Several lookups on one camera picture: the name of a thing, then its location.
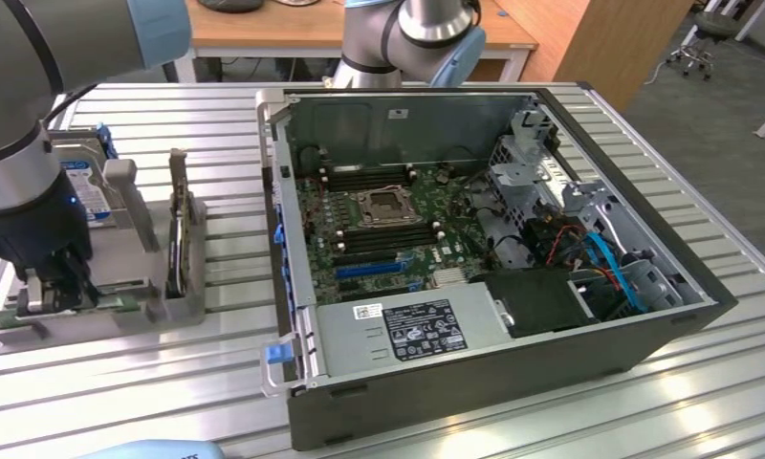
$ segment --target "red wire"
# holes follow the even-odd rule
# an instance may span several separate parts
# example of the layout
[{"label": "red wire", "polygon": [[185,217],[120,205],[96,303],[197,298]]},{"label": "red wire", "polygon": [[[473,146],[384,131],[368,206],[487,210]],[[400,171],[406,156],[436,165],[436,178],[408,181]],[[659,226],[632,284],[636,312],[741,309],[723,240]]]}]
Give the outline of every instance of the red wire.
[{"label": "red wire", "polygon": [[559,230],[559,234],[556,234],[556,240],[552,243],[552,249],[549,250],[549,255],[547,256],[547,264],[552,263],[552,257],[556,254],[556,249],[559,248],[559,243],[561,242],[561,236],[564,235],[564,230],[567,229],[580,230],[580,228],[576,225],[565,225],[564,227],[561,227],[561,229]]},{"label": "red wire", "polygon": [[619,284],[617,279],[615,278],[612,273],[605,268],[601,268],[600,266],[596,267],[596,270],[599,270],[601,273],[604,273],[604,275],[607,276],[607,279],[609,279],[609,282],[612,282],[612,286],[615,287],[615,290],[621,290],[621,284]]}]

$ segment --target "slotted metal surface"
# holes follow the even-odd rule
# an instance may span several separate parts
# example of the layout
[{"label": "slotted metal surface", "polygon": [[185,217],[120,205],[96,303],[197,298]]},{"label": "slotted metal surface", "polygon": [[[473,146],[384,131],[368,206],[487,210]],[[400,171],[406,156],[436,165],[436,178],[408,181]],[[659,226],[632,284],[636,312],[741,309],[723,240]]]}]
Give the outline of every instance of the slotted metal surface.
[{"label": "slotted metal surface", "polygon": [[[258,388],[257,348],[277,335],[258,87],[105,85],[66,112],[65,127],[110,126],[148,201],[169,195],[169,148],[189,150],[190,187],[210,206],[209,314],[168,333],[0,357],[0,457],[69,457],[144,438],[214,440],[232,457],[765,456],[765,260],[603,101],[571,84],[549,90],[740,305],[627,374],[340,447],[290,450],[284,400]],[[561,145],[579,174],[595,174],[565,137]],[[0,301],[12,280],[0,262]]]}]

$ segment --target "black cable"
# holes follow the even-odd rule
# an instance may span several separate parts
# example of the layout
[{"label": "black cable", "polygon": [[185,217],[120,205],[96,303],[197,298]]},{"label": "black cable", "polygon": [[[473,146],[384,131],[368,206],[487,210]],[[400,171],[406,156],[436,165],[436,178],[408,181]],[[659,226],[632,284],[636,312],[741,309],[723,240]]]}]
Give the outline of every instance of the black cable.
[{"label": "black cable", "polygon": [[584,250],[584,243],[580,242],[577,244],[572,244],[569,247],[567,247],[565,249],[563,249],[561,251],[559,251],[553,257],[553,260],[564,258],[568,258],[568,255],[571,255],[575,251],[583,251]]},{"label": "black cable", "polygon": [[468,148],[464,145],[454,145],[450,147],[450,151],[453,151],[457,148],[464,150],[464,152],[470,156],[470,158],[473,158],[474,160],[478,160],[478,158],[477,158],[476,154],[473,153],[473,150],[470,150],[470,148]]},{"label": "black cable", "polygon": [[257,58],[257,62],[254,62],[254,67],[252,67],[250,75],[246,77],[245,81],[249,81],[252,77],[254,77],[254,72],[257,72],[257,67],[260,66],[260,61],[264,60],[262,57]]},{"label": "black cable", "polygon": [[65,111],[65,109],[70,107],[72,104],[85,96],[85,94],[93,91],[97,86],[98,85],[92,84],[90,86],[85,86],[82,89],[72,93],[65,98],[65,100],[62,100],[62,102],[56,107],[53,107],[53,110],[50,110],[50,113],[45,115],[45,118],[42,118],[44,126],[48,126],[53,119],[58,117],[60,114]]},{"label": "black cable", "polygon": [[615,256],[615,258],[620,260],[621,256],[624,256],[624,253],[621,252],[620,247],[617,247],[617,243],[612,239],[605,237],[603,234],[600,234],[597,231],[593,232],[599,235],[599,237],[604,240],[604,242],[612,249],[612,255]]},{"label": "black cable", "polygon": [[473,23],[474,26],[478,26],[483,22],[483,5],[480,4],[480,0],[468,0],[468,5],[473,9],[476,13],[476,22]]},{"label": "black cable", "polygon": [[473,240],[473,238],[466,232],[461,231],[458,228],[456,228],[456,231],[458,232],[458,236],[462,239],[461,243],[465,246],[468,246],[468,250],[473,252],[477,256],[481,256],[484,251],[480,243],[476,242],[476,240]]},{"label": "black cable", "polygon": [[501,236],[501,239],[499,239],[499,242],[493,245],[493,250],[496,250],[496,248],[499,247],[499,244],[505,242],[507,239],[513,239],[519,244],[524,245],[524,239],[521,239],[515,234],[508,234],[507,236]]},{"label": "black cable", "polygon": [[458,184],[458,188],[456,189],[454,193],[450,195],[450,201],[453,201],[453,199],[461,194],[461,192],[464,191],[464,188],[470,185],[473,182],[476,182],[489,171],[489,168],[484,168],[483,170],[480,170],[477,173],[474,173],[470,177],[468,177],[466,179],[464,179],[461,181],[461,183]]},{"label": "black cable", "polygon": [[473,212],[474,215],[477,213],[480,213],[480,210],[489,210],[489,213],[492,213],[496,217],[503,217],[505,214],[505,212],[503,210],[489,208],[488,206],[481,206],[480,208],[473,208],[473,209],[474,209],[474,212]]}]

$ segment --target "blue cable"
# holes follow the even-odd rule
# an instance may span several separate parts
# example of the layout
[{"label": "blue cable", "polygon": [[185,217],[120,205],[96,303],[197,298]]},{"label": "blue cable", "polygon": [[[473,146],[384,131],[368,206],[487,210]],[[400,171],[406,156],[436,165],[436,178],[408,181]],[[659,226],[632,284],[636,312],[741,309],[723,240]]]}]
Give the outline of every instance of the blue cable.
[{"label": "blue cable", "polygon": [[609,263],[609,269],[612,269],[612,273],[615,273],[617,282],[621,284],[621,289],[624,289],[624,293],[627,294],[627,298],[629,299],[629,304],[632,304],[633,308],[637,311],[645,313],[647,308],[637,301],[637,295],[635,294],[635,290],[629,285],[629,282],[627,282],[624,273],[621,273],[621,269],[619,268],[617,262],[615,261],[615,255],[612,254],[612,250],[609,249],[609,246],[607,245],[604,239],[595,232],[588,232],[585,237],[588,237],[592,240],[592,242],[596,243],[596,246],[599,246],[599,250],[601,250],[601,253],[604,254],[607,263]]},{"label": "blue cable", "polygon": [[600,266],[601,261],[599,260],[599,256],[596,255],[596,250],[589,246],[587,246],[587,254],[589,255],[589,261],[592,261],[592,264]]}]

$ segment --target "barcode sticker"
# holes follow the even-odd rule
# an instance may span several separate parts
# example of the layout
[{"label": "barcode sticker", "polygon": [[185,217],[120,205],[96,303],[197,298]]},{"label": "barcode sticker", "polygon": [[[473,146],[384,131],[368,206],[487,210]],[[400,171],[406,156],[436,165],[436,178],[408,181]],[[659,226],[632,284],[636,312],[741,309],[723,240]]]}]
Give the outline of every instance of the barcode sticker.
[{"label": "barcode sticker", "polygon": [[88,226],[104,226],[110,218],[110,205],[104,198],[102,189],[92,183],[101,178],[93,177],[93,169],[86,161],[64,161],[62,167],[68,173],[76,197],[85,206]]},{"label": "barcode sticker", "polygon": [[382,317],[382,303],[354,306],[354,320],[362,320],[364,318],[372,317]]}]

